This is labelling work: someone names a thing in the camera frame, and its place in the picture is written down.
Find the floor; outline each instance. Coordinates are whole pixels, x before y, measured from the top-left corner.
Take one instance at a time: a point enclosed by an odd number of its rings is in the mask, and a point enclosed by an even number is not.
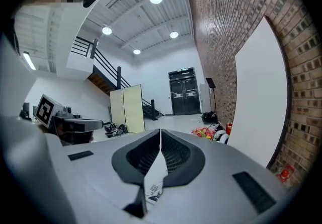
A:
[[[183,116],[162,116],[156,121],[145,119],[145,130],[161,128],[183,133],[191,133],[191,131],[197,127],[209,127],[209,124],[204,125],[202,123],[200,116],[200,114]],[[105,130],[103,128],[94,131],[93,137],[94,141],[109,140],[109,138],[106,137]]]
[[[208,127],[201,121],[200,114],[197,115],[184,115],[184,116],[162,116],[156,121],[145,119],[145,129],[169,129],[183,133],[191,133],[197,127]],[[94,142],[100,142],[110,139],[121,139],[124,136],[132,135],[127,133],[121,137],[107,138],[105,136],[104,128],[94,131]],[[157,199],[162,194],[163,178],[167,175],[166,161],[161,153],[157,155],[154,163],[152,164],[149,172],[144,178],[145,199],[147,210],[150,210],[157,202]]]

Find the wooden stair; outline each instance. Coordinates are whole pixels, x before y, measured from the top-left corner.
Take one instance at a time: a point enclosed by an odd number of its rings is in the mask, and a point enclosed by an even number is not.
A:
[[[116,86],[107,80],[107,78],[95,66],[93,73],[87,79],[108,96],[110,96],[111,91],[116,90]]]

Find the black door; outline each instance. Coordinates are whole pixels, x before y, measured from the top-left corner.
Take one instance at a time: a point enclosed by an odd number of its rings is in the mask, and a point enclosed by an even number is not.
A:
[[[193,69],[169,74],[174,115],[200,113],[199,95]]]
[[[181,80],[175,80],[171,82],[172,90],[172,104],[173,104],[173,114],[174,115],[184,115],[185,114],[185,105],[184,105],[184,96],[182,89]]]
[[[185,114],[198,114],[200,109],[199,96],[196,87],[195,78],[188,78],[182,80],[184,88],[184,105]]]

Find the red brick wall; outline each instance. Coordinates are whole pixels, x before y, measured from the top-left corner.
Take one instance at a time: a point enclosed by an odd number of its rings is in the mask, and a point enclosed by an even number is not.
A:
[[[222,123],[234,117],[234,56],[264,15],[273,23],[290,67],[292,109],[287,135],[271,170],[290,163],[296,169],[291,182],[297,185],[314,161],[322,134],[322,48],[305,6],[301,0],[189,1],[201,64],[205,77],[212,77],[217,86]]]

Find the ceiling beam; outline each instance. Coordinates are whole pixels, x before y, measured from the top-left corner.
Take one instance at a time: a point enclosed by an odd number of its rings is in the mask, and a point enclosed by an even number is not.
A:
[[[127,11],[124,12],[124,14],[120,15],[119,17],[117,17],[111,24],[110,26],[116,24],[122,17],[124,17],[125,15],[135,11],[136,9],[138,9],[140,6],[144,5],[146,2],[149,2],[150,0],[142,0],[141,2],[135,4],[134,6],[132,6],[131,8],[129,8]]]
[[[142,37],[143,35],[145,35],[145,34],[147,34],[149,32],[154,32],[154,31],[156,31],[158,29],[161,29],[161,28],[163,28],[163,27],[165,27],[167,25],[172,25],[172,24],[175,24],[177,22],[180,22],[180,21],[183,21],[183,20],[186,20],[186,19],[189,19],[189,16],[178,17],[178,18],[175,18],[175,19],[172,19],[172,20],[163,22],[163,23],[161,23],[159,25],[153,26],[152,28],[147,29],[146,31],[141,32],[138,35],[136,35],[136,36],[132,37],[131,39],[129,39],[127,42],[125,42],[123,45],[121,45],[121,49],[123,49],[124,47],[126,47],[127,45],[129,45],[134,40]]]
[[[52,59],[48,59],[48,58],[45,58],[45,57],[38,57],[38,56],[35,56],[35,55],[32,55],[30,54],[29,55],[31,58],[36,58],[36,59],[41,59],[41,60],[45,60],[47,62],[51,61],[51,62],[55,62],[55,60],[52,60]]]
[[[51,30],[53,14],[54,14],[54,9],[49,8],[47,16],[46,16],[47,17],[47,29],[46,29],[46,33],[45,33],[45,35],[46,35],[46,41],[45,41],[46,52],[45,53],[46,53],[47,59],[49,57],[49,39],[50,39],[50,30]],[[48,69],[48,72],[51,72],[49,60],[47,60],[47,69]]]
[[[166,51],[170,49],[171,47],[186,43],[186,42],[193,42],[193,39],[190,34],[186,34],[183,36],[179,36],[176,39],[170,39],[168,41],[159,43],[157,45],[154,45],[152,47],[149,47],[147,49],[141,50],[142,56],[150,54],[150,53],[155,53],[158,51]]]

